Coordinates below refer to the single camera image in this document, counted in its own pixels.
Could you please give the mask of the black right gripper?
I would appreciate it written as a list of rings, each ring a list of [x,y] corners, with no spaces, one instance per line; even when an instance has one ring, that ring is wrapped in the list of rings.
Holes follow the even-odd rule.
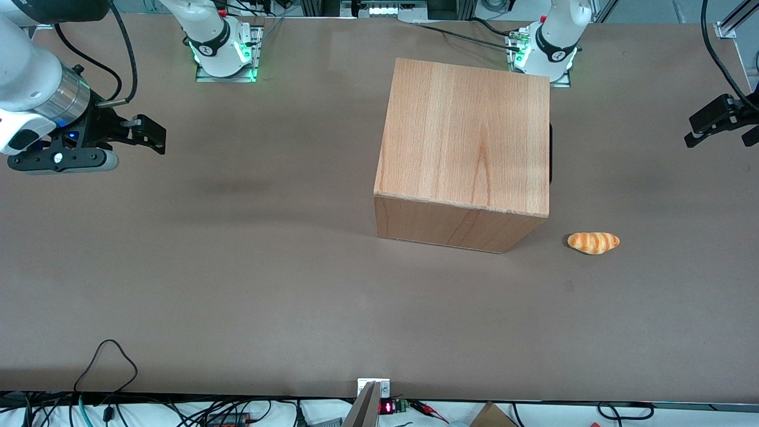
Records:
[[[84,113],[60,127],[36,113],[6,113],[7,165],[27,174],[110,172],[119,165],[108,143],[108,127],[98,125],[95,114]],[[145,114],[121,121],[127,137],[116,142],[145,146],[165,155],[166,129]]]

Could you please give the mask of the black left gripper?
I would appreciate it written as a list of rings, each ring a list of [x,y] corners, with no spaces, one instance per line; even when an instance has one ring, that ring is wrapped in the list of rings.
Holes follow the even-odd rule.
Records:
[[[716,133],[731,132],[737,127],[750,127],[742,135],[746,148],[758,143],[758,89],[751,94],[738,94],[738,100],[728,94],[719,95],[692,114],[691,132],[685,135],[685,144],[694,148]]]

